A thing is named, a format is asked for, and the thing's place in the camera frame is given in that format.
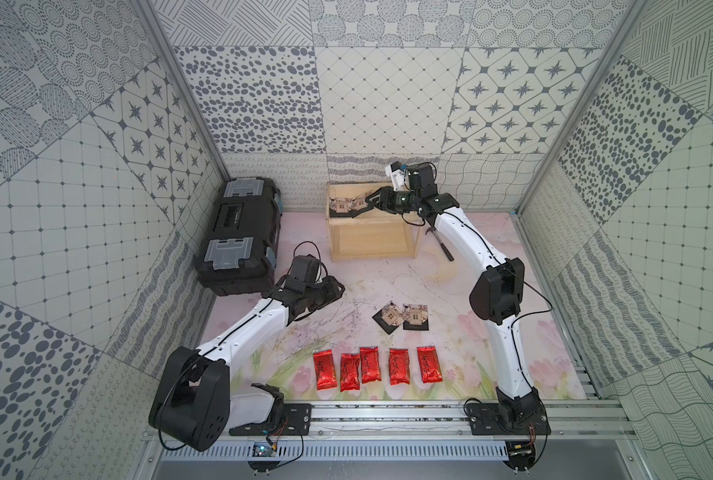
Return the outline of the floral tea bag three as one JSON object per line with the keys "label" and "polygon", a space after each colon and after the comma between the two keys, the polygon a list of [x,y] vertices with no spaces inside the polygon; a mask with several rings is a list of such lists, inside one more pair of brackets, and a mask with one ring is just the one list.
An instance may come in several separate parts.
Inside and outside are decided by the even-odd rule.
{"label": "floral tea bag three", "polygon": [[404,324],[403,311],[393,302],[384,305],[372,319],[388,335]]}

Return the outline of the floral tea bag one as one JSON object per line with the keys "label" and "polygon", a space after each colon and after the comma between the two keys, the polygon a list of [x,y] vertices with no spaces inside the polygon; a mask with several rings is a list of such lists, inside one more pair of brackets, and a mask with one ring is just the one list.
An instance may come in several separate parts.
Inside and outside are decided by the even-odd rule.
{"label": "floral tea bag one", "polygon": [[352,217],[352,200],[338,197],[328,199],[328,215],[330,218]]}

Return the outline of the floral tea bag four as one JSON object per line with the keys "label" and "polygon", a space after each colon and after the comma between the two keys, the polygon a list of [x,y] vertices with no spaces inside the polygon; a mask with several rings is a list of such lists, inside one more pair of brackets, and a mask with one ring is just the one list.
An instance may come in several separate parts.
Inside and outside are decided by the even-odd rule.
{"label": "floral tea bag four", "polygon": [[409,331],[428,331],[428,307],[422,304],[404,304],[402,328]]}

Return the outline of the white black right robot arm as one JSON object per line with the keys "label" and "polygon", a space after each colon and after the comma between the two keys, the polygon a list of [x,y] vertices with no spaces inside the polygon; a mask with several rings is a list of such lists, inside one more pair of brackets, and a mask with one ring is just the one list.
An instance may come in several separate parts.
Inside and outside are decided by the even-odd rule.
{"label": "white black right robot arm", "polygon": [[413,212],[422,222],[450,242],[462,259],[478,273],[469,294],[470,308],[485,322],[495,356],[496,396],[501,424],[516,430],[540,420],[544,405],[524,360],[520,320],[525,268],[518,258],[508,258],[473,226],[449,194],[420,197],[417,192],[379,188],[365,198],[368,207],[390,214]]}

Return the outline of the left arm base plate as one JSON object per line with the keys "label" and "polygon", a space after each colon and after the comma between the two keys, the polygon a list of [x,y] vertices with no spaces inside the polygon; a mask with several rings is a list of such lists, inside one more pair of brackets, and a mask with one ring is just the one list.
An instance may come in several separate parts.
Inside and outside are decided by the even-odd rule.
{"label": "left arm base plate", "polygon": [[246,424],[230,428],[231,436],[269,437],[308,436],[312,423],[312,408],[308,403],[284,404],[272,408],[270,417],[264,423]]}

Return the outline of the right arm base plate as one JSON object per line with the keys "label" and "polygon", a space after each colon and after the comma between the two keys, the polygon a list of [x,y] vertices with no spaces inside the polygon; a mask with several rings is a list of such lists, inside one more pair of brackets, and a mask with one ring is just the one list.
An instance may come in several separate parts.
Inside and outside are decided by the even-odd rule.
{"label": "right arm base plate", "polygon": [[463,413],[474,436],[546,436],[551,433],[543,404],[529,406],[525,411],[513,410],[501,403],[484,403],[468,399]]}

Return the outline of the floral tea bag two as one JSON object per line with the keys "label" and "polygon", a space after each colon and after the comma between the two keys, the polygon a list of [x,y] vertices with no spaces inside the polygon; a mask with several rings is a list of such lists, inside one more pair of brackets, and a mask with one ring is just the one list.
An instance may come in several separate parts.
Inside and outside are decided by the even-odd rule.
{"label": "floral tea bag two", "polygon": [[350,218],[360,216],[374,208],[374,206],[368,201],[367,194],[362,194],[360,196],[350,199],[348,203],[348,215]]}

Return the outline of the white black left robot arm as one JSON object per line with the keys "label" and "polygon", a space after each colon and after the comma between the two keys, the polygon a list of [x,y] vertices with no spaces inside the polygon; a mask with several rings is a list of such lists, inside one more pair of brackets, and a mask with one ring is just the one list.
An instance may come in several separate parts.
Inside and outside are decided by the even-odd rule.
{"label": "white black left robot arm", "polygon": [[224,430],[270,436],[286,430],[280,388],[254,383],[232,391],[232,378],[266,341],[296,321],[342,299],[344,284],[312,256],[296,256],[288,273],[256,306],[216,338],[180,347],[166,360],[148,413],[158,436],[202,452]]}

